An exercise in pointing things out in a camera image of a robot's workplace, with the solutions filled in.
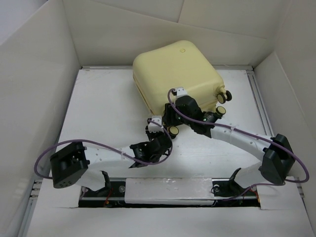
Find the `yellow hard-shell suitcase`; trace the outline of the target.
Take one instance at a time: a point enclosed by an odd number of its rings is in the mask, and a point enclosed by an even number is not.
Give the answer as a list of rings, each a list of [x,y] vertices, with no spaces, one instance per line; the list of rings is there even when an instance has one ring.
[[[232,99],[222,77],[187,40],[138,55],[132,68],[135,84],[155,116],[163,117],[165,104],[176,101],[171,93],[176,87],[183,87],[203,111],[212,111]]]

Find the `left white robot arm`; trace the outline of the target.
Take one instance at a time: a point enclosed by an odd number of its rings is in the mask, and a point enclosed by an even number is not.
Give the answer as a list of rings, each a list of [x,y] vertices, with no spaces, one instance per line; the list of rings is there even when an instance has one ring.
[[[173,143],[167,133],[158,132],[147,142],[120,149],[86,139],[63,141],[58,146],[63,148],[50,157],[54,188],[77,184],[104,196],[110,191],[113,171],[158,165],[171,155]]]

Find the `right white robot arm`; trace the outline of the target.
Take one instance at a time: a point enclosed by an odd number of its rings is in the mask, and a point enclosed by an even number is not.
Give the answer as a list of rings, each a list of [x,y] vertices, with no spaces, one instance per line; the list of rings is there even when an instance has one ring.
[[[162,119],[168,127],[184,124],[197,134],[228,143],[258,159],[254,165],[237,168],[228,180],[213,184],[216,196],[242,196],[257,185],[284,185],[295,162],[287,138],[281,134],[269,137],[240,130],[224,119],[225,113],[222,106],[203,111],[194,98],[184,95],[174,103],[165,104]]]

